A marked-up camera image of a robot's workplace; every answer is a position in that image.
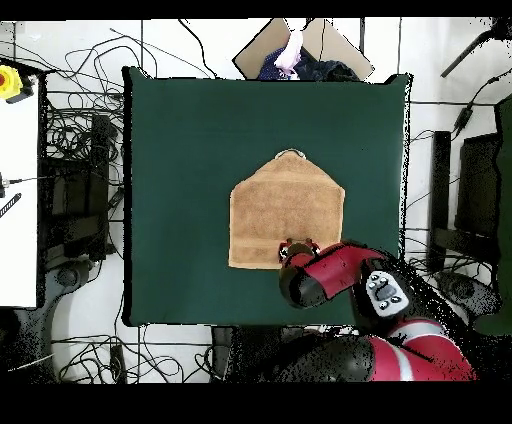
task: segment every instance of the green table cover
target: green table cover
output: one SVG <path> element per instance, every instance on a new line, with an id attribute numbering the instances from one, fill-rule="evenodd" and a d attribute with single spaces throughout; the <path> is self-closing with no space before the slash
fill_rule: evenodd
<path id="1" fill-rule="evenodd" d="M 500 178 L 497 282 L 503 304 L 497 314 L 479 317 L 474 328 L 482 334 L 500 336 L 512 334 L 512 95 L 499 102 L 494 113 L 497 132 L 502 138 L 496 165 Z"/>
<path id="2" fill-rule="evenodd" d="M 367 84 L 123 74 L 125 321 L 354 324 L 348 292 L 297 310 L 281 297 L 277 271 L 228 267 L 229 195 L 296 148 L 345 188 L 343 238 L 398 253 L 408 76 Z"/>

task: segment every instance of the white floor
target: white floor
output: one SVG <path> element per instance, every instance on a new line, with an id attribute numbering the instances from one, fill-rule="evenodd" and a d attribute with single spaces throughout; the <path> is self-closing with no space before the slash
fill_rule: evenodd
<path id="1" fill-rule="evenodd" d="M 228 79 L 243 78 L 232 63 L 232 58 L 253 36 L 268 22 L 268 19 L 250 20 L 189 20 L 190 27 L 201 39 L 206 63 L 218 76 Z M 290 19 L 291 26 L 300 27 L 304 20 Z M 355 46 L 359 46 L 359 19 L 334 18 L 334 26 Z M 489 27 L 488 18 L 366 18 L 365 55 L 375 67 L 369 82 L 384 82 L 390 75 L 408 72 L 414 76 L 411 93 L 411 137 L 423 130 L 453 129 L 455 119 L 478 88 L 489 78 L 498 75 L 512 66 L 508 45 L 491 41 L 478 48 L 467 57 L 446 79 L 441 72 L 454 58 L 482 31 Z M 17 59 L 38 59 L 29 49 L 43 57 L 52 65 L 69 69 L 65 54 L 71 50 L 88 49 L 94 44 L 119 37 L 110 30 L 141 38 L 141 21 L 67 21 L 67 22 L 26 22 L 16 37 Z M 201 50 L 197 41 L 179 25 L 177 20 L 143 21 L 143 40 L 169 53 L 179 56 L 204 69 Z M 12 57 L 13 47 L 9 34 L 0 28 L 0 54 Z M 147 45 L 154 55 L 158 69 L 148 52 L 141 57 L 141 49 L 128 38 L 111 41 L 97 47 L 99 53 L 111 47 L 125 45 L 134 50 L 118 49 L 102 57 L 102 65 L 109 80 L 122 85 L 121 66 L 137 65 L 139 60 L 151 76 L 204 77 L 195 68 Z M 69 55 L 68 61 L 73 69 L 87 55 L 77 52 Z M 92 61 L 88 61 L 82 73 L 95 75 Z M 90 90 L 101 90 L 93 79 L 81 79 Z M 471 121 L 452 145 L 451 170 L 455 179 L 459 172 L 459 149 L 464 138 L 487 134 L 496 130 L 492 104 L 506 97 L 512 91 L 509 86 L 512 77 L 508 75 L 500 81 L 486 87 L 476 102 L 488 104 L 475 106 Z M 57 75 L 48 77 L 48 90 L 76 91 L 76 85 L 64 81 Z M 57 107 L 68 107 L 68 95 L 51 93 L 50 100 Z M 70 99 L 72 105 L 80 104 L 78 96 Z M 408 203 L 429 191 L 431 139 L 415 141 L 410 150 Z M 457 184 L 450 186 L 450 223 L 453 224 L 456 208 Z M 428 197 L 413 205 L 407 214 L 407 227 L 426 228 Z M 116 212 L 114 219 L 122 218 L 122 210 Z M 112 238 L 119 251 L 123 247 L 123 228 L 121 223 L 112 223 Z M 408 232 L 408 237 L 426 241 L 426 232 Z M 421 251 L 424 247 L 413 241 L 407 241 L 406 251 Z M 488 276 L 482 272 L 485 280 Z M 123 263 L 117 255 L 112 255 L 103 263 L 97 280 L 67 295 L 59 304 L 54 318 L 53 339 L 84 337 L 94 334 L 113 334 L 114 318 L 119 309 L 123 287 Z M 118 334 L 127 343 L 133 343 L 137 349 L 138 329 L 127 328 L 118 323 Z M 205 351 L 205 346 L 172 345 L 171 343 L 196 343 L 207 345 L 211 342 L 210 328 L 205 326 L 151 325 L 147 330 L 146 343 L 154 356 L 172 355 L 184 367 L 185 375 L 196 369 L 194 354 Z M 101 341 L 105 337 L 96 337 Z M 69 362 L 71 356 L 78 353 L 83 345 L 59 343 L 55 346 L 54 364 L 61 368 Z M 136 355 L 125 353 L 128 367 L 137 363 Z M 175 372 L 176 365 L 168 362 L 162 365 L 168 373 Z M 141 373 L 149 368 L 141 366 Z M 79 368 L 70 370 L 69 376 L 83 376 Z M 199 372 L 189 381 L 207 381 L 206 373 Z M 161 382 L 162 377 L 152 371 L 141 378 L 141 382 Z"/>

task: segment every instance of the brown towel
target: brown towel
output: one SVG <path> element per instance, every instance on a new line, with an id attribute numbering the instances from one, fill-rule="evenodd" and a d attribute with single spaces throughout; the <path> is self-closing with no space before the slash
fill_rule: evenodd
<path id="1" fill-rule="evenodd" d="M 230 197 L 229 266 L 279 269 L 287 238 L 321 249 L 340 241 L 345 190 L 324 171 L 287 151 L 237 184 Z"/>

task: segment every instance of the pink object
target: pink object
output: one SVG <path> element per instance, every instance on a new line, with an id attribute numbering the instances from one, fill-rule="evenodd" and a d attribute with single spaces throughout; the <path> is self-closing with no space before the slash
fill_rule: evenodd
<path id="1" fill-rule="evenodd" d="M 300 49 L 302 48 L 302 43 L 302 31 L 293 31 L 290 35 L 286 48 L 274 62 L 276 68 L 281 69 L 281 71 L 283 71 L 287 76 L 293 76 L 293 79 L 298 79 L 297 73 L 293 68 L 300 61 Z"/>

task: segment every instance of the white table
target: white table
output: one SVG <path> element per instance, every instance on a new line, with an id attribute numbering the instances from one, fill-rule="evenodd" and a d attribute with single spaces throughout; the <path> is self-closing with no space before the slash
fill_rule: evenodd
<path id="1" fill-rule="evenodd" d="M 15 104 L 0 99 L 0 172 L 3 179 L 37 177 L 38 94 Z M 36 306 L 37 180 L 5 190 L 0 208 L 22 198 L 0 218 L 0 306 Z"/>

